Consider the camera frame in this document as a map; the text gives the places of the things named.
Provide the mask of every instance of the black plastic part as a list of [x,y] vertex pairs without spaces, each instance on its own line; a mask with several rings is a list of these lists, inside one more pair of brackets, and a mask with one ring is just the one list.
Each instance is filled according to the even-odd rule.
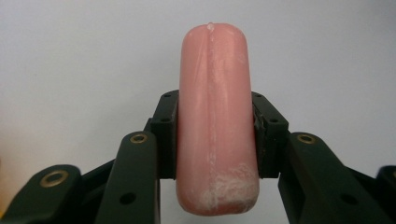
[[396,223],[396,166],[382,167],[376,176],[378,200]]
[[290,223],[393,223],[317,136],[292,133],[279,191]]
[[15,196],[2,223],[70,223],[82,200],[79,169],[55,165],[35,174]]
[[253,91],[251,97],[259,176],[278,178],[283,164],[281,150],[290,134],[289,123],[263,95]]
[[149,127],[145,128],[157,137],[161,179],[176,179],[177,101],[178,91],[162,95]]
[[157,164],[157,141],[153,133],[126,135],[107,180],[95,223],[160,223]]
[[73,223],[92,224],[95,221],[114,161],[109,161],[82,176],[84,200]]

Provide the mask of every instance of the screw hole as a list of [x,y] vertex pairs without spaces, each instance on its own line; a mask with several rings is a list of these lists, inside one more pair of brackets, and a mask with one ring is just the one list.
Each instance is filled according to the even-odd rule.
[[300,142],[304,142],[307,144],[314,144],[315,143],[315,138],[311,135],[308,134],[299,134],[297,136],[297,139],[300,140]]
[[52,171],[49,174],[44,175],[44,177],[40,180],[40,186],[43,188],[55,187],[62,184],[68,176],[69,173],[64,170]]
[[136,195],[132,192],[125,193],[120,197],[120,203],[127,205],[133,203],[136,200]]
[[341,194],[340,198],[344,203],[349,203],[352,205],[358,204],[358,200],[350,194]]
[[144,143],[148,140],[148,136],[142,133],[136,134],[131,137],[131,142],[132,143]]

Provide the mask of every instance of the white background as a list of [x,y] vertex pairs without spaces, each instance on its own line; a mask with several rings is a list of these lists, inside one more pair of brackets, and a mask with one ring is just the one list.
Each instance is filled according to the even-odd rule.
[[[245,33],[252,89],[292,132],[370,176],[396,163],[395,1],[0,1],[0,211],[43,168],[113,159],[178,89],[184,34],[210,21]],[[276,179],[225,217],[184,212],[162,181],[162,221],[288,223]]]

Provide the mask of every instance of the brass screw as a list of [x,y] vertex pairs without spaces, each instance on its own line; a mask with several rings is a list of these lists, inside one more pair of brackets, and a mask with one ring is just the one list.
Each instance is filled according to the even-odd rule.
[[139,133],[131,137],[131,142],[135,144],[140,144],[146,142],[148,139],[149,138],[147,135]]
[[69,177],[69,173],[64,170],[52,171],[51,173],[44,175],[40,181],[40,186],[43,188],[52,188],[62,184],[67,179],[67,177]]
[[309,134],[303,134],[303,133],[297,135],[297,139],[300,142],[304,142],[306,144],[314,144],[316,142],[316,139],[313,136],[311,136]]

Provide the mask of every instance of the pink sausage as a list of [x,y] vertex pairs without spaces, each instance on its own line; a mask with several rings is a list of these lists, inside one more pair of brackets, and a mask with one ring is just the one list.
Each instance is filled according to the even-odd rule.
[[181,51],[177,197],[201,216],[248,211],[259,195],[248,46],[225,23],[190,30]]

